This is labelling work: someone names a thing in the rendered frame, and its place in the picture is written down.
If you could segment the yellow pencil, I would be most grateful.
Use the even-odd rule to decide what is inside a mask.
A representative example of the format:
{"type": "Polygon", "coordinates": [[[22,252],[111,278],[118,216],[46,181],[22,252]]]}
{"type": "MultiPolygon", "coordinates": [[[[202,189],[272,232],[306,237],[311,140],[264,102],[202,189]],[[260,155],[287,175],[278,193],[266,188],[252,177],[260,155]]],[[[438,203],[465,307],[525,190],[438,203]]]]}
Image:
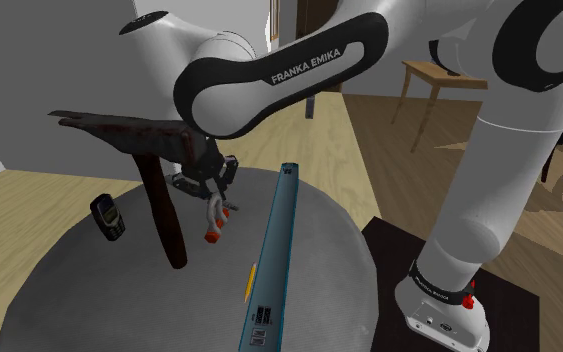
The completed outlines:
{"type": "Polygon", "coordinates": [[[248,276],[247,284],[246,284],[246,287],[245,287],[245,292],[244,292],[244,297],[243,297],[244,303],[248,302],[248,299],[251,295],[256,272],[257,272],[257,263],[253,262],[252,265],[251,265],[250,271],[249,271],[249,276],[248,276]]]}

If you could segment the dark brown door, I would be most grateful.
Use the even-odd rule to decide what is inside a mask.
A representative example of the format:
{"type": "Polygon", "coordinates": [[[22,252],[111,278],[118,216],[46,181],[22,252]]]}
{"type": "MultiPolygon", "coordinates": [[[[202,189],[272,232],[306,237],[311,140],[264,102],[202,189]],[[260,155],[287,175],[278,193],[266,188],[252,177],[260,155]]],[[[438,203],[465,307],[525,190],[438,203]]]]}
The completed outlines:
{"type": "Polygon", "coordinates": [[[296,38],[315,32],[336,11],[339,0],[297,0],[296,38]]]}

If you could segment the black mobile phone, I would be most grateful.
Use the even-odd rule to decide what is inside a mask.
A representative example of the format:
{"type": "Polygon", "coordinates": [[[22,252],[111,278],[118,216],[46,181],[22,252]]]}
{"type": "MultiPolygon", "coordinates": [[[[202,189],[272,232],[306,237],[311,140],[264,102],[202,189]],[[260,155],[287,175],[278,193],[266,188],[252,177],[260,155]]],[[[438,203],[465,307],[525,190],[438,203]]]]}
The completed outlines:
{"type": "Polygon", "coordinates": [[[110,194],[98,195],[90,203],[90,210],[100,232],[108,241],[118,240],[125,232],[123,218],[110,194]]]}

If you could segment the long blue flat box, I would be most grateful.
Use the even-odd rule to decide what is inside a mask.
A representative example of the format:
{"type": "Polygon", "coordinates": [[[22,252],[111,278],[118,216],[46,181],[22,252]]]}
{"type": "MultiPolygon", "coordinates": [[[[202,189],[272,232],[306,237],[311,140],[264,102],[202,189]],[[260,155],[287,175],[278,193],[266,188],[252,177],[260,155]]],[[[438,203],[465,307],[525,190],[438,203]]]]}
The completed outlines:
{"type": "Polygon", "coordinates": [[[282,164],[238,352],[281,352],[298,186],[299,165],[282,164]]]}

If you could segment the light wooden table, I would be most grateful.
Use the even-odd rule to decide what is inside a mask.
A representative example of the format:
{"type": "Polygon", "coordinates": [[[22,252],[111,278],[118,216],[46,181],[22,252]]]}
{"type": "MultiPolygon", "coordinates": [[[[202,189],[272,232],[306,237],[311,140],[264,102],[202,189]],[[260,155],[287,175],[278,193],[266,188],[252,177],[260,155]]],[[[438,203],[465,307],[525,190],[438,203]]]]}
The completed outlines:
{"type": "Polygon", "coordinates": [[[451,75],[446,69],[431,62],[403,60],[402,64],[405,66],[404,83],[400,99],[391,119],[392,124],[396,122],[400,112],[402,111],[412,76],[418,77],[431,86],[428,102],[410,149],[410,152],[414,153],[421,141],[442,88],[487,90],[488,82],[484,79],[473,78],[466,75],[451,75]]]}

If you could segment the grey shackle with orange pin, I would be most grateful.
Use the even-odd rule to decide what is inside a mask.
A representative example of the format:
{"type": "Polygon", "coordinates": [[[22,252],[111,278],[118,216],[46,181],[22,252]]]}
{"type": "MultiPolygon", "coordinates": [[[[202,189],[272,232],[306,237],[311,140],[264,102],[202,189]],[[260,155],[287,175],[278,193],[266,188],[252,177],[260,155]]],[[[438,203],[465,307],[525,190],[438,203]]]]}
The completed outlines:
{"type": "Polygon", "coordinates": [[[221,229],[227,223],[229,211],[238,211],[239,208],[224,200],[218,193],[213,193],[207,201],[206,219],[208,228],[204,239],[211,244],[216,243],[221,237],[221,229]]]}

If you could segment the dark brown hammer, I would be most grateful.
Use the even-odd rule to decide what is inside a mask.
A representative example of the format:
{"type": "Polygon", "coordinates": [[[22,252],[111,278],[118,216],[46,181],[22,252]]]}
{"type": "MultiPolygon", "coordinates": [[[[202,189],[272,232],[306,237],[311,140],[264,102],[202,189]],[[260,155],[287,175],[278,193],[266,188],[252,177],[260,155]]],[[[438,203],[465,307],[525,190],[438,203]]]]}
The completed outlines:
{"type": "Polygon", "coordinates": [[[179,120],[149,120],[65,110],[55,110],[50,114],[59,119],[61,126],[83,130],[133,157],[166,257],[173,268],[185,267],[185,242],[160,161],[186,161],[181,141],[186,124],[179,120]]]}

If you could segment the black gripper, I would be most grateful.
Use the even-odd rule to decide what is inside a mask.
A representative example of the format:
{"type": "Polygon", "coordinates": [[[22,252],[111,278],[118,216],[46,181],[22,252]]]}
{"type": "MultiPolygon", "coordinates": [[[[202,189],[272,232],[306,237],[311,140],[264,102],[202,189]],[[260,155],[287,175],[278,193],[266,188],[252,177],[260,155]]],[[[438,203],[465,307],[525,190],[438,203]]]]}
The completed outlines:
{"type": "Polygon", "coordinates": [[[203,154],[195,162],[183,165],[182,172],[170,177],[170,183],[190,196],[209,198],[212,192],[207,181],[219,178],[219,191],[223,195],[233,183],[238,166],[237,158],[234,155],[224,158],[216,140],[210,138],[205,141],[203,154]]]}

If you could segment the round grey table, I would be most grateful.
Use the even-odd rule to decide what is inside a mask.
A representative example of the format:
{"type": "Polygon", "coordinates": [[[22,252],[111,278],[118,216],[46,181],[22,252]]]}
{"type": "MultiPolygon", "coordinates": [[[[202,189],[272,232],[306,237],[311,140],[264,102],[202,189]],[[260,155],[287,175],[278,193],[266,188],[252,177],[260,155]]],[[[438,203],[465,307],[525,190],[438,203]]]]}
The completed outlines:
{"type": "MultiPolygon", "coordinates": [[[[277,179],[237,172],[227,197],[239,210],[214,244],[204,239],[205,202],[172,190],[187,248],[181,269],[166,258],[145,190],[121,195],[124,234],[110,242],[92,218],[68,230],[10,303],[0,352],[238,352],[277,179]]],[[[281,352],[369,352],[377,320],[376,268],[360,230],[300,183],[281,352]]]]}

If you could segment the dark robot stand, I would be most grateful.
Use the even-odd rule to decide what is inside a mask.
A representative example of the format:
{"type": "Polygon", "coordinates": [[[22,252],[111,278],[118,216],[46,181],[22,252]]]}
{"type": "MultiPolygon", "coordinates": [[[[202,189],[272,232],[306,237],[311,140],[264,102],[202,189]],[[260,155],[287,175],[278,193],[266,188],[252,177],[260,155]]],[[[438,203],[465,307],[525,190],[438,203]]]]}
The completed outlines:
{"type": "MultiPolygon", "coordinates": [[[[394,299],[425,241],[377,217],[362,234],[377,269],[379,317],[371,352],[453,352],[409,329],[394,299]]],[[[490,327],[487,352],[540,352],[539,297],[484,269],[475,279],[490,327]]]]}

